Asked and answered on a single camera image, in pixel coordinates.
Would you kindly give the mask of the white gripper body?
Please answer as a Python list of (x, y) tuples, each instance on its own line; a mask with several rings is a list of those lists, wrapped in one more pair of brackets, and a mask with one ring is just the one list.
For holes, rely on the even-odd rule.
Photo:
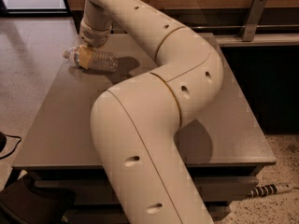
[(80, 22), (79, 35), (85, 43), (94, 48), (100, 48), (109, 39), (112, 27), (105, 30), (97, 30), (89, 26), (85, 21)]

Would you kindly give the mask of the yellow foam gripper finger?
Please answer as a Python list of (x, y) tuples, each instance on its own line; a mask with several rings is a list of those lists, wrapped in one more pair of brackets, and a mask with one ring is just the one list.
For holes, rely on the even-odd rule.
[(80, 45), (78, 47), (78, 63), (79, 65), (88, 70), (93, 63), (94, 49), (89, 45)]

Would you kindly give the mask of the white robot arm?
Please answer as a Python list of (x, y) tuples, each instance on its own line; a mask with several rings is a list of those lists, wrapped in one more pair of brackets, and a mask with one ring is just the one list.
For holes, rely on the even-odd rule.
[(221, 89), (219, 53), (192, 29), (140, 0), (86, 0), (104, 10), (157, 68), (104, 91), (93, 143), (130, 224), (213, 224), (174, 142)]

